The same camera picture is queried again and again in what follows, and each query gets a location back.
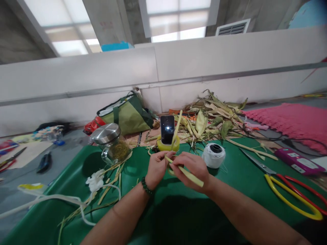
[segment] pink fabric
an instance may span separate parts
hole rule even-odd
[[[309,138],[327,145],[327,110],[301,104],[284,103],[280,106],[243,112],[248,118],[268,125],[290,138]],[[327,154],[314,141],[301,141],[311,149]]]

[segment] phone screen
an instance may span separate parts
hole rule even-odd
[[[175,119],[174,116],[161,116],[161,141],[165,145],[171,145],[175,131]]]

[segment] yellow phone stand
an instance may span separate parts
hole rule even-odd
[[[180,149],[180,138],[178,137],[178,135],[176,136],[176,140],[173,146],[173,149],[171,149],[171,145],[165,145],[162,141],[161,141],[161,135],[157,138],[157,146],[159,151],[175,151],[177,152]]]

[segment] wire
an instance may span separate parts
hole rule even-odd
[[[304,152],[304,151],[301,151],[299,150],[293,143],[292,141],[302,141],[302,140],[309,140],[309,141],[314,141],[316,143],[319,143],[321,144],[327,151],[327,146],[318,141],[318,140],[313,140],[313,139],[309,139],[309,138],[301,138],[301,139],[297,139],[297,138],[286,138],[286,139],[282,139],[283,135],[281,134],[279,137],[277,138],[269,138],[269,137],[258,137],[258,136],[254,136],[254,135],[251,135],[247,130],[246,130],[246,127],[245,127],[245,124],[243,124],[243,127],[242,127],[242,130],[245,132],[245,135],[246,137],[248,138],[252,138],[252,139],[255,139],[255,140],[261,140],[261,141],[282,141],[284,144],[288,145],[289,147],[292,147],[294,148],[295,150],[297,150],[298,152],[301,152],[303,154],[306,154],[306,155],[309,155],[309,156],[313,156],[313,157],[323,157],[323,156],[326,156],[326,154],[320,154],[320,155],[314,155],[314,154],[310,154],[310,153],[307,153],[307,152]]]
[[[118,193],[119,193],[119,200],[122,198],[121,196],[121,191],[119,189],[119,187],[115,186],[115,185],[111,185],[111,184],[105,184],[105,185],[102,185],[100,188],[102,187],[106,187],[106,186],[110,186],[110,187],[113,187],[113,188],[116,188],[118,190]],[[82,219],[83,221],[90,225],[90,226],[95,226],[96,224],[95,223],[92,223],[92,222],[89,222],[86,218],[85,218],[85,215],[84,215],[84,208],[86,208],[92,201],[92,198],[93,198],[93,192],[91,192],[91,195],[89,197],[89,201],[88,203],[84,203],[81,201],[81,199],[79,197],[74,197],[74,196],[65,196],[65,195],[59,195],[59,194],[54,194],[54,195],[50,195],[50,196],[46,196],[46,195],[43,195],[43,194],[40,194],[38,192],[35,192],[35,191],[32,191],[32,190],[28,190],[28,189],[24,189],[24,188],[21,188],[21,187],[18,187],[17,188],[18,190],[26,193],[26,194],[30,194],[30,195],[33,195],[33,196],[41,196],[42,198],[40,199],[36,199],[34,201],[31,201],[31,202],[28,202],[22,206],[19,206],[17,208],[14,208],[12,210],[9,210],[7,212],[4,212],[2,214],[0,214],[0,219],[2,218],[5,218],[11,214],[14,214],[14,213],[17,213],[23,209],[26,209],[28,208],[29,206],[32,206],[34,204],[37,204],[39,202],[42,202],[42,201],[45,201],[45,200],[50,200],[50,199],[61,199],[61,200],[64,200],[64,201],[67,201],[67,202],[71,202],[71,203],[74,203],[74,204],[77,204],[80,206],[80,209],[81,209],[81,215],[82,215]]]

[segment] green bag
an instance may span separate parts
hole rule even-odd
[[[140,99],[134,91],[125,97],[102,108],[97,112],[101,119],[109,124],[119,125],[122,135],[137,133],[153,128],[153,119],[142,107]]]

